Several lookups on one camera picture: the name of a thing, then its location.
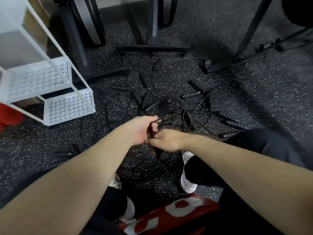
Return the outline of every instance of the forearm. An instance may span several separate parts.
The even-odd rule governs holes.
[[[38,179],[0,210],[1,234],[79,234],[131,146],[120,128]]]
[[[282,232],[313,233],[313,172],[200,135],[183,145]]]

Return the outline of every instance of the red object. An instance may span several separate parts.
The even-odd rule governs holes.
[[[126,234],[159,235],[216,211],[217,208],[217,202],[192,193],[129,222],[121,223],[119,228]],[[205,228],[202,227],[193,234],[200,234],[203,230]]]
[[[6,126],[20,124],[24,120],[24,114],[14,110],[10,106],[0,103],[0,132]]]

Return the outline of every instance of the black metal stand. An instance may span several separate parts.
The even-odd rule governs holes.
[[[244,39],[242,40],[240,46],[239,46],[239,49],[236,53],[236,55],[234,56],[233,59],[230,59],[230,60],[227,60],[225,62],[222,62],[222,63],[217,63],[217,64],[214,64],[214,65],[211,65],[211,61],[210,60],[204,60],[203,63],[204,63],[204,70],[206,72],[211,72],[211,71],[216,71],[216,70],[219,70],[219,69],[222,69],[222,68],[225,68],[225,67],[230,67],[230,66],[234,66],[234,65],[237,65],[237,64],[240,64],[240,63],[244,63],[244,62],[247,62],[247,61],[250,61],[250,60],[256,60],[258,59],[261,55],[261,54],[264,54],[266,51],[268,51],[269,49],[273,49],[275,48],[276,50],[282,50],[281,48],[281,44],[286,42],[286,41],[289,41],[291,40],[292,38],[295,38],[296,36],[299,36],[299,35],[302,35],[304,32],[306,32],[309,28],[305,28],[301,31],[298,31],[292,35],[289,35],[287,36],[286,38],[284,39],[276,39],[276,42],[275,43],[271,43],[269,44],[268,46],[264,46],[264,45],[260,45],[259,49],[256,49],[255,50],[255,53],[252,54],[252,55],[248,55],[248,56],[243,56],[245,50],[247,49],[254,33],[256,32],[264,14],[266,13],[269,5],[271,4],[272,0],[262,0],[245,36],[244,36]]]
[[[157,45],[159,0],[148,0],[148,37],[146,45],[121,44],[115,47],[119,54],[124,52],[178,52],[185,56],[190,46],[159,46]]]
[[[65,32],[68,36],[78,71],[88,83],[98,79],[116,75],[128,75],[130,73],[129,66],[125,66],[115,70],[94,74],[92,61],[90,60],[82,43],[71,8],[67,4],[59,5],[59,15],[65,27]],[[77,76],[75,76],[75,74],[73,74],[73,83],[75,85],[81,84],[81,81]]]

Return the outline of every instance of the hand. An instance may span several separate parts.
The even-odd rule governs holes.
[[[169,153],[182,151],[190,134],[173,129],[163,129],[155,135],[155,138],[146,139],[145,143],[157,147]]]
[[[151,122],[158,119],[157,116],[135,117],[132,120],[121,125],[119,128],[126,133],[132,141],[132,145],[142,144],[146,139],[150,138],[148,127]],[[152,131],[157,132],[157,123],[152,123]]]

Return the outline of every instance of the black pants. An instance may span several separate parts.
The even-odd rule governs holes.
[[[303,162],[288,142],[279,135],[263,129],[241,132],[225,143],[248,149],[278,160],[304,167]],[[12,198],[50,170],[35,173],[22,181],[14,191]],[[185,165],[186,178],[202,186],[223,187],[219,209],[214,224],[216,233],[230,229],[244,234],[279,234],[280,232],[251,209],[207,164],[197,156],[192,157]],[[112,227],[105,222],[117,220],[127,206],[123,190],[108,187],[89,224],[111,231]]]
[[[304,167],[299,155],[288,142],[278,134],[255,129],[241,132],[225,141],[243,149],[254,151],[271,158]],[[186,179],[202,186],[224,188],[214,220],[217,231],[240,232],[241,234],[281,234],[274,226],[249,207],[227,184],[200,158],[194,156],[185,165]]]

